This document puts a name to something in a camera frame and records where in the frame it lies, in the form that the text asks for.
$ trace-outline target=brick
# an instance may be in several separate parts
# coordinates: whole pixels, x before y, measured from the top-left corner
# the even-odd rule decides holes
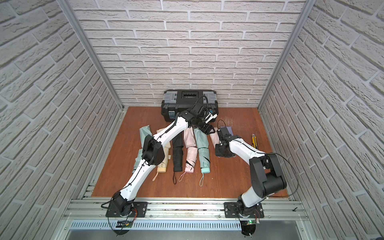
[[[343,137],[346,144],[351,148],[351,150],[356,154],[360,161],[364,164],[366,169],[371,173],[372,177],[378,182],[383,182],[383,170],[381,165],[372,158],[372,155],[369,154],[365,148],[356,140],[352,135],[349,129],[342,124],[342,120],[338,115],[334,115],[330,119],[330,123],[335,127],[337,132]]]
[[[347,67],[338,65],[335,68],[336,75],[348,85],[359,97],[361,97],[380,116],[384,116],[384,97],[373,89],[365,86]]]
[[[207,47],[218,47],[219,40],[179,40],[169,39],[169,46],[207,46]]]
[[[118,45],[126,46],[167,46],[165,39],[116,39]]]
[[[161,10],[159,0],[99,0],[101,8]]]
[[[244,22],[246,13],[231,12],[190,12],[190,20],[194,21],[227,21],[228,19],[237,22]]]
[[[377,75],[372,81],[371,85],[376,88],[379,92],[384,94],[384,74],[383,72],[380,72],[379,75]]]
[[[187,31],[136,31],[138,38],[188,38]]]
[[[315,55],[321,59],[329,68],[332,68],[338,62],[337,58],[335,58],[330,52],[325,50],[320,44],[311,36],[307,37],[305,41],[305,45],[311,49]]]
[[[61,8],[59,6],[59,3],[57,3],[56,1],[44,5],[43,10],[47,14],[47,16],[50,18],[61,13]]]
[[[308,31],[315,39],[319,42],[324,43],[327,39],[327,33],[321,29],[317,24],[312,22],[311,20],[307,20],[304,29]]]
[[[222,30],[234,31],[275,31],[277,23],[245,23],[245,22],[223,22]]]
[[[189,78],[189,73],[149,73],[149,78]]]
[[[214,61],[215,55],[170,55],[171,61]]]
[[[167,22],[167,30],[216,30],[217,31],[219,30],[219,27],[220,27],[220,24],[218,22]]]
[[[303,8],[304,3],[303,2],[288,2],[287,5],[285,6],[286,12],[290,13],[300,13],[301,9]]]
[[[115,42],[112,38],[90,38],[92,46],[115,46]]]
[[[360,36],[352,45],[352,48],[362,55],[365,55],[366,58],[370,59],[378,66],[384,65],[384,48],[368,38]]]
[[[88,38],[134,38],[132,30],[85,30]]]
[[[364,79],[369,79],[377,71],[375,66],[355,52],[349,50],[335,38],[331,37],[326,42],[325,47],[343,60],[350,68],[354,69]]]
[[[146,67],[189,67],[189,61],[145,61]]]
[[[165,29],[163,21],[108,21],[108,24],[111,27],[111,29],[142,29],[142,30],[164,30]]]
[[[156,54],[156,53],[165,53],[165,54],[188,54],[188,47],[142,47],[141,52],[144,54]]]
[[[187,21],[187,12],[129,11],[133,20]]]
[[[380,232],[381,235],[384,233],[384,219],[383,215],[378,210],[378,208],[374,205],[371,198],[367,194],[362,194],[357,196],[360,204],[364,207],[367,214],[371,217],[372,222],[375,224],[376,228]]]
[[[274,32],[251,32],[247,31],[245,33],[244,39],[252,40],[288,40],[289,33],[274,33]]]
[[[235,79],[268,79],[269,74],[241,74],[241,73],[236,73],[235,74]]]
[[[74,57],[78,58],[84,51],[84,47],[81,43],[78,43],[72,50],[71,53]]]
[[[237,54],[238,48],[192,48],[192,54]]]
[[[250,13],[248,21],[261,22],[268,19],[269,22],[296,22],[298,13]]]
[[[189,84],[189,83],[196,83],[196,84],[212,84],[212,79],[173,79],[174,84]]]
[[[80,79],[79,83],[76,85],[76,90],[81,93],[81,97],[83,97],[83,90],[88,85],[89,81],[96,73],[96,68],[92,66],[92,68],[85,74],[83,78]]]
[[[243,2],[243,1],[228,1],[224,2],[225,11],[249,11],[257,9],[260,12],[280,12],[283,9],[283,2]]]
[[[36,79],[53,66],[52,59],[45,57],[38,64],[29,69],[21,78],[12,82],[0,94],[10,102],[13,102],[28,88]]]
[[[320,15],[320,10],[316,7],[312,8],[312,11],[309,14],[309,18],[312,20],[316,20],[316,18]]]
[[[53,60],[55,62],[62,59],[69,51],[71,51],[76,44],[79,42],[76,35],[72,35],[70,38],[68,38],[63,44],[61,44],[59,47],[57,47],[55,50],[52,51],[50,54]]]
[[[125,74],[109,74],[110,79],[128,79],[128,78],[148,78],[147,74],[125,73]]]
[[[71,66],[69,66],[68,69],[65,70],[65,76],[67,78],[71,78],[80,69],[80,67],[85,63],[87,59],[88,54],[86,52],[83,52],[73,63],[71,63]]]
[[[354,8],[368,12],[368,13],[376,12],[376,10],[382,4],[382,2],[378,1],[378,0],[373,0],[373,1],[369,1],[369,2],[360,2],[357,0],[341,0],[341,2],[348,4]]]
[[[170,73],[170,68],[125,68],[127,73]]]
[[[362,100],[354,97],[347,103],[347,107],[382,141],[384,140],[384,123]]]
[[[235,62],[206,62],[206,61],[193,61],[192,67],[217,67],[217,68],[234,68]]]
[[[51,18],[48,22],[42,24],[33,31],[33,35],[38,41],[42,41],[56,32],[59,28],[67,24],[68,20],[63,13]]]
[[[14,18],[15,14],[12,13],[11,8],[6,3],[0,4],[0,23]]]
[[[98,54],[100,61],[120,61],[117,54]]]
[[[94,29],[107,29],[107,24],[103,20],[81,20],[80,21],[83,29],[94,30]]]
[[[271,41],[263,40],[221,40],[221,47],[269,47]]]
[[[357,32],[336,22],[336,20],[326,16],[325,14],[320,14],[316,22],[347,44],[352,43],[352,41],[358,36]]]
[[[14,63],[22,71],[26,71],[33,64],[42,59],[47,53],[53,50],[55,47],[61,44],[61,40],[58,35],[54,35],[47,39],[37,47],[24,53],[22,56],[17,58]]]
[[[52,100],[53,97],[59,92],[59,90],[66,84],[67,80],[65,78],[59,78],[55,81],[50,88],[40,96],[33,105],[29,106],[24,113],[30,118],[35,118],[43,110],[43,108]]]
[[[218,55],[218,61],[250,61],[250,62],[260,62],[263,59],[263,56],[257,55]]]
[[[319,73],[328,86],[337,93],[342,100],[347,100],[351,96],[349,89],[341,83],[335,76],[328,72],[328,69],[319,61],[313,63],[313,68]]]
[[[364,179],[360,181],[367,193],[370,195],[372,200],[376,203],[379,209],[384,209],[384,205],[381,201],[382,199],[382,190],[378,189],[375,182],[372,181],[372,176],[364,169],[364,162],[361,161],[359,155],[356,155],[359,160],[356,159],[355,155],[351,152],[347,146],[342,146],[339,148],[339,152],[344,158],[344,160],[351,167],[352,171],[356,174],[356,177],[359,179]]]
[[[197,79],[230,79],[232,77],[233,77],[233,74],[192,73],[192,78],[197,78]]]
[[[295,47],[309,63],[313,62],[316,56],[300,40],[296,41]]]
[[[280,23],[279,27],[277,28],[277,31],[291,32],[294,26],[295,26],[294,23]]]
[[[85,63],[81,66],[81,70],[83,71],[83,73],[87,73],[88,70],[93,66],[93,63],[91,61],[91,59],[88,58],[87,61],[85,61]]]
[[[1,24],[0,32],[2,32],[2,35],[0,36],[0,45],[20,36],[47,19],[45,13],[41,9],[37,9],[17,19]]]
[[[102,61],[104,67],[144,67],[142,61]]]
[[[2,46],[0,48],[0,55],[2,56],[0,59],[0,65],[4,65],[13,60],[35,45],[37,45],[35,38],[31,34],[27,34]]]
[[[128,20],[128,14],[125,10],[76,10],[76,16],[79,20]]]
[[[308,65],[300,54],[296,57],[296,63],[301,67],[315,87],[319,86],[323,82],[322,78]]]

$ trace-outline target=brown wooden surface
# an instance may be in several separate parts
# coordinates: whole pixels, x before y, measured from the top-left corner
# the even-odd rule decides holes
[[[152,133],[155,134],[156,130],[170,124],[165,122],[160,111],[160,107],[128,108],[92,197],[111,197],[128,182],[132,175],[137,152],[141,148],[139,128],[149,125]],[[258,148],[261,151],[272,151],[257,108],[220,108],[216,122],[211,124],[216,127],[219,119],[224,120],[227,126],[232,126],[233,134],[239,135],[247,143],[251,144],[251,134],[253,133],[256,135]],[[194,173],[186,173],[183,180],[174,185],[171,159],[168,162],[167,172],[159,173],[154,182],[152,178],[156,175],[156,168],[149,174],[137,193],[137,197],[237,198],[248,190],[251,186],[248,164],[238,156],[216,157],[209,136],[208,139],[211,172],[204,175],[202,187],[199,187],[202,176],[199,160],[196,161]],[[183,148],[183,151],[184,169],[186,148]],[[177,179],[181,174],[182,172],[176,173]],[[287,195],[287,192],[282,190],[276,195],[284,196]]]

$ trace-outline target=white brick wall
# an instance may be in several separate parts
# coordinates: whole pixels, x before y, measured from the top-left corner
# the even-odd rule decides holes
[[[0,239],[50,239],[118,108],[56,1],[3,1],[0,32]]]
[[[260,110],[318,239],[384,235],[382,12],[383,0],[317,0]]]
[[[255,107],[304,1],[71,4],[123,104],[159,106],[164,90],[208,88],[220,107]]]

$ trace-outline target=black toolbox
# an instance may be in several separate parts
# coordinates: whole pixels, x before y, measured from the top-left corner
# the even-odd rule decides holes
[[[173,122],[176,114],[192,108],[196,100],[205,95],[208,98],[208,108],[212,108],[218,114],[216,91],[206,89],[166,90],[161,102],[161,115],[166,122]],[[199,99],[199,103],[206,105],[205,98]]]

